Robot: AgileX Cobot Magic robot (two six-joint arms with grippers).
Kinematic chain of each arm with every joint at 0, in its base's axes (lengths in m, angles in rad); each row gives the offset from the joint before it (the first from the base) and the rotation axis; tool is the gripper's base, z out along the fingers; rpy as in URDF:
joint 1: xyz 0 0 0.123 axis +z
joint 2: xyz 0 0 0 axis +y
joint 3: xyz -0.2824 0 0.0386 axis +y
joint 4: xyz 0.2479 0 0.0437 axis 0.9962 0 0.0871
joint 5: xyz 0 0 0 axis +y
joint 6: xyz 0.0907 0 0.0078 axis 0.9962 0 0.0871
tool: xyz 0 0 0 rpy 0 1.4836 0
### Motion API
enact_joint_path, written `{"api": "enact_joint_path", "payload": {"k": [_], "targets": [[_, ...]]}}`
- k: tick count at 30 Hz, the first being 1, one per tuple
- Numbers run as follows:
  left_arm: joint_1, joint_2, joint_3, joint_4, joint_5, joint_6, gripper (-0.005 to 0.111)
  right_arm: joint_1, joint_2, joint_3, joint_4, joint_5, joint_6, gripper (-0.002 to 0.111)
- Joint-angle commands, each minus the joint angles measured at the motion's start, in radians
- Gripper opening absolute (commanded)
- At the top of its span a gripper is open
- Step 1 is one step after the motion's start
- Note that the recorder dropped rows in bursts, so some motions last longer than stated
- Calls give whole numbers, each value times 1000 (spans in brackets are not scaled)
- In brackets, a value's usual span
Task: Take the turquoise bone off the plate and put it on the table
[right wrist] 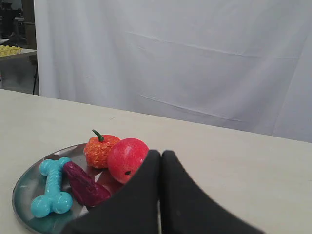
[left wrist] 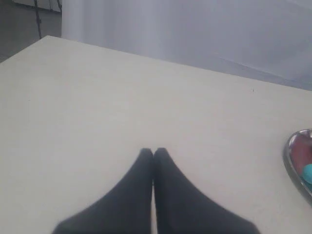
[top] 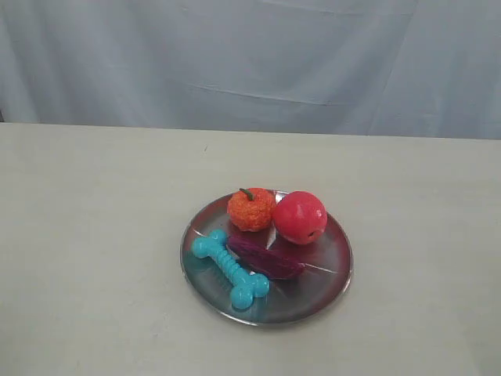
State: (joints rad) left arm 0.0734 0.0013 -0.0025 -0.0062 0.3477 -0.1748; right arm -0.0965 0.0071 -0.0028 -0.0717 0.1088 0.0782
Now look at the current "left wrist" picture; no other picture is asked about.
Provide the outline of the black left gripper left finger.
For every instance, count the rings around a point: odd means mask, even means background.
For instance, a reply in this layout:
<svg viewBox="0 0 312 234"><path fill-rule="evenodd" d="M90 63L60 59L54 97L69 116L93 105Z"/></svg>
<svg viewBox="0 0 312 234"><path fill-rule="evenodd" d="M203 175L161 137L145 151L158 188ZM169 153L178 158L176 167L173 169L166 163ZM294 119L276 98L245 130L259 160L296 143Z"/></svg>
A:
<svg viewBox="0 0 312 234"><path fill-rule="evenodd" d="M126 175L104 197L59 223L55 234L149 234L153 153L139 155Z"/></svg>

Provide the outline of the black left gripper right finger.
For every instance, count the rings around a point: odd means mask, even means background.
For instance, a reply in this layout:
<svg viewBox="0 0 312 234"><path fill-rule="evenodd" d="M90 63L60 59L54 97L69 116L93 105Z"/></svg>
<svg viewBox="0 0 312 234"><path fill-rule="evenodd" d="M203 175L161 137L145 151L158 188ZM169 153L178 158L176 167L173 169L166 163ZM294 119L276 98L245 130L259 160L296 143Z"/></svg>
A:
<svg viewBox="0 0 312 234"><path fill-rule="evenodd" d="M253 223L198 190L165 148L154 153L154 192L160 234L252 234Z"/></svg>

